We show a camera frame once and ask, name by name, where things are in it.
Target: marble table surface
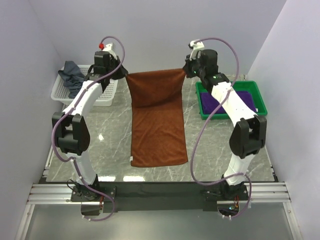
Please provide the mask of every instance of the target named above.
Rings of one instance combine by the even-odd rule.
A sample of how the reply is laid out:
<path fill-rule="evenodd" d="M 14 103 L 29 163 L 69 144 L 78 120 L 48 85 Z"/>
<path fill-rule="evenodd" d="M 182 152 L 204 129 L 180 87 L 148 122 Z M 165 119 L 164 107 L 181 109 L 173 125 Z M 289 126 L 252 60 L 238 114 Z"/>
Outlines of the marble table surface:
<path fill-rule="evenodd" d="M 190 159 L 193 146 L 204 124 L 199 114 L 195 83 L 199 79 L 185 79 L 182 87 L 185 141 Z M 111 106 L 95 106 L 85 119 L 91 142 L 90 160 L 100 181 L 192 181 L 190 163 L 178 166 L 140 168 L 130 165 L 132 109 L 127 82 L 118 81 Z M 233 130 L 231 120 L 212 120 L 204 130 L 198 145 L 194 174 L 200 181 L 221 178 L 231 158 L 229 138 Z M 263 148 L 252 160 L 248 175 L 252 181 L 273 182 L 270 161 Z M 52 154 L 47 182 L 75 179 L 71 163 L 63 163 Z"/>

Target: white wall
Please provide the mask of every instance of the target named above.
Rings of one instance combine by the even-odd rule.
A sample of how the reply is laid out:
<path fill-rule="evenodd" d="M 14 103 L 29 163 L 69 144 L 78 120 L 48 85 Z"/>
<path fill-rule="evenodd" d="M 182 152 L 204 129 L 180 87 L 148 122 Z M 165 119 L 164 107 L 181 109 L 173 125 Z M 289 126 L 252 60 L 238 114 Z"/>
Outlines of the white wall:
<path fill-rule="evenodd" d="M 0 238 L 11 240 L 46 163 L 63 62 L 28 1 L 0 2 L 0 32 Z"/>
<path fill-rule="evenodd" d="M 268 109 L 268 152 L 304 239 L 319 239 L 320 1 L 287 0 L 248 78 Z"/>
<path fill-rule="evenodd" d="M 114 35 L 131 73 L 181 68 L 191 40 L 220 37 L 234 46 L 247 74 L 286 0 L 29 1 L 63 60 L 91 64 L 101 38 Z M 223 72 L 235 72 L 228 47 L 207 47 L 218 51 Z"/>

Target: green plastic crate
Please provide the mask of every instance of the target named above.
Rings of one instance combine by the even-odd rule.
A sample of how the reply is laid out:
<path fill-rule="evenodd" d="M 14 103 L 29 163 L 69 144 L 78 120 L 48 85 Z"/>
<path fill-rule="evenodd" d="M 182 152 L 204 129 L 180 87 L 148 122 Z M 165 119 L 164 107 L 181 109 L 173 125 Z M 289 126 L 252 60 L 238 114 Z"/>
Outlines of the green plastic crate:
<path fill-rule="evenodd" d="M 236 81 L 233 85 L 233 88 L 236 92 L 247 91 L 252 95 L 255 108 L 258 109 L 256 113 L 257 115 L 266 116 L 268 114 L 265 103 L 261 97 L 259 88 L 255 81 Z M 207 93 L 208 91 L 204 88 L 204 86 L 202 86 L 202 83 L 200 81 L 195 83 L 195 90 L 198 97 L 201 119 L 206 120 L 209 117 L 209 114 L 204 114 L 204 111 L 202 109 L 202 102 L 200 99 L 200 93 Z M 211 119 L 229 119 L 229 116 L 226 113 L 216 113 Z"/>

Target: brown cloth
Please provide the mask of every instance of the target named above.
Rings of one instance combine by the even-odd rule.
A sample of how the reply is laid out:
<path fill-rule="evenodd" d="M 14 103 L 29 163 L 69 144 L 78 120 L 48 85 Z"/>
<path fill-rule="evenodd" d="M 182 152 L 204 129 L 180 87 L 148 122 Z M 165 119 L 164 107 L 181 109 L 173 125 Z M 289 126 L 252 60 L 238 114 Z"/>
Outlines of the brown cloth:
<path fill-rule="evenodd" d="M 182 69 L 128 74 L 132 98 L 131 166 L 163 167 L 188 161 L 182 110 Z"/>

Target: purple towel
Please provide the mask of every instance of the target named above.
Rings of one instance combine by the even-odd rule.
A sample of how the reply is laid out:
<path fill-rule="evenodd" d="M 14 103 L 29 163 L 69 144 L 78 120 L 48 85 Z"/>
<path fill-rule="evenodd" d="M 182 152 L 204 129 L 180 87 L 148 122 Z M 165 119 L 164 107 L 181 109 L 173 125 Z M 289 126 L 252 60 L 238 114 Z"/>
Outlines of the purple towel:
<path fill-rule="evenodd" d="M 254 100 L 248 91 L 237 91 L 236 92 L 239 97 L 242 99 L 242 101 L 255 113 L 257 112 Z M 214 99 L 211 94 L 208 92 L 200 92 L 200 99 L 202 102 L 202 110 L 204 114 L 210 114 L 215 110 L 215 108 L 219 105 L 219 102 Z M 217 112 L 217 114 L 225 114 L 226 111 L 223 107 L 221 107 Z"/>

